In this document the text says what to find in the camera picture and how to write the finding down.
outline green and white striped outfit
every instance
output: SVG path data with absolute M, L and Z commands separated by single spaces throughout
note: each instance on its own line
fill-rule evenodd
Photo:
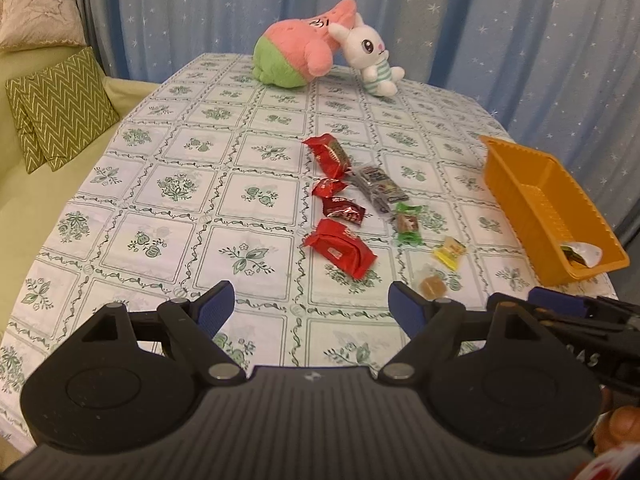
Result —
M 376 90 L 379 82 L 391 81 L 391 67 L 386 59 L 376 63 L 376 68 L 378 69 L 378 78 L 371 83 L 364 83 L 364 89 L 373 95 L 377 94 Z

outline gray ribbed surface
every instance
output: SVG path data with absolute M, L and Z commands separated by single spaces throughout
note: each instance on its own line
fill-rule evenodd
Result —
M 366 368 L 259 367 L 243 386 L 211 390 L 164 440 L 113 456 L 43 446 L 10 480 L 433 479 L 566 480 L 590 460 L 574 449 L 498 456 L 445 432 L 417 394 L 375 383 Z

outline tablecloth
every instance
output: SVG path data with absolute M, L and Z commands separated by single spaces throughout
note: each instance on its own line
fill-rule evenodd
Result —
M 411 284 L 445 235 L 468 249 L 458 271 L 442 275 L 468 308 L 496 291 L 524 298 L 538 284 L 482 179 L 479 135 L 509 136 L 475 101 L 407 80 L 395 97 L 373 97 L 345 67 L 285 90 L 258 83 L 251 68 L 249 56 L 203 54 L 175 73 L 122 121 L 62 211 L 0 348 L 0 430 L 18 449 L 32 446 L 19 407 L 24 381 L 110 301 L 152 310 L 230 280 L 236 309 L 215 341 L 248 372 L 375 372 L 407 342 L 387 309 L 389 284 Z M 322 218 L 311 195 L 322 173 L 300 141 L 325 132 L 423 206 L 423 245 L 399 247 L 359 191 L 343 192 L 367 207 L 352 229 L 378 256 L 360 281 L 302 247 Z M 614 293 L 606 276 L 560 290 Z

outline bunny ear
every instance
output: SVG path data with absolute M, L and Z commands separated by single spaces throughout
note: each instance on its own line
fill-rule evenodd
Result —
M 341 25 L 340 23 L 329 23 L 329 36 L 334 38 L 335 41 L 342 44 L 349 35 L 349 29 Z

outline white fluffy pillow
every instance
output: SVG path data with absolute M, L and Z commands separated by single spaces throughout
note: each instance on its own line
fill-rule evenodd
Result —
M 0 52 L 86 45 L 76 0 L 2 0 L 0 10 Z

